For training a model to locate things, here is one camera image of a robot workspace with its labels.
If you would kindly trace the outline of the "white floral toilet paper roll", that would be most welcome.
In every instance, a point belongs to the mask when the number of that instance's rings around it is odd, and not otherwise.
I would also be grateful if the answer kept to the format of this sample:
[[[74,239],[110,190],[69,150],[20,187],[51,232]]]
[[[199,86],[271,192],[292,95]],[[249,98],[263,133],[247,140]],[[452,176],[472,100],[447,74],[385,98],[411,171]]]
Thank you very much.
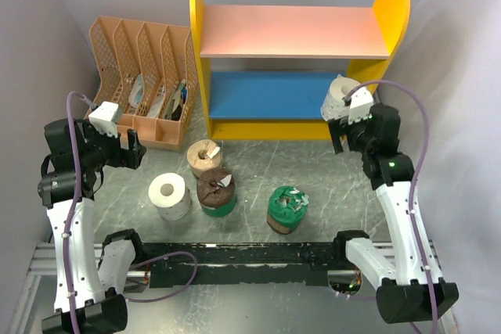
[[[348,115],[349,106],[346,106],[344,97],[356,86],[359,82],[349,77],[337,75],[331,81],[326,97],[320,108],[320,113],[325,121],[339,120]]]

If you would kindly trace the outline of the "white dotted toilet paper roll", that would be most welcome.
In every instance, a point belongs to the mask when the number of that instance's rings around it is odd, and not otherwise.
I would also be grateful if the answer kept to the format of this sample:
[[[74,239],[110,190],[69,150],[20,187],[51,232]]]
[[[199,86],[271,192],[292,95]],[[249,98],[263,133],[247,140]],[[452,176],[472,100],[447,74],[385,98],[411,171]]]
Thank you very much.
[[[166,221],[177,221],[184,217],[192,203],[185,179],[176,173],[155,177],[150,183],[148,197]]]

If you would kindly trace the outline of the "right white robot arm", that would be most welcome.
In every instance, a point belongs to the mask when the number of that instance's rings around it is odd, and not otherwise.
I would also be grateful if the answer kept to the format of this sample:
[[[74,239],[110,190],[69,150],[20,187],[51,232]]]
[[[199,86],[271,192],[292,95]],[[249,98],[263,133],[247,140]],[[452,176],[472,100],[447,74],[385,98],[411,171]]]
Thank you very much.
[[[341,137],[360,153],[362,169],[384,210],[395,261],[390,263],[362,230],[338,232],[332,259],[340,269],[355,265],[376,290],[380,316],[388,324],[436,322],[458,299],[454,282],[446,282],[434,258],[420,217],[416,171],[398,150],[400,116],[384,104],[370,107],[366,118],[328,122],[333,148],[341,153]]]

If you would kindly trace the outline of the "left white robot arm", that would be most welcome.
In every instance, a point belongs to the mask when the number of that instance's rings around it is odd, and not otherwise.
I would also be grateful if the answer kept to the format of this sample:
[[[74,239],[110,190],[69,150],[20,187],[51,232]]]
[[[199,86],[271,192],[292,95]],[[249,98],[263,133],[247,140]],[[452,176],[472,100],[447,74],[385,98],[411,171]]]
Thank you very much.
[[[108,235],[95,253],[95,183],[103,168],[137,169],[146,153],[136,131],[99,132],[89,120],[61,119],[44,127],[50,149],[41,166],[38,194],[52,227],[56,251],[54,314],[41,323],[44,333],[116,333],[125,330],[128,309],[124,287],[129,271],[146,261],[135,229]]]

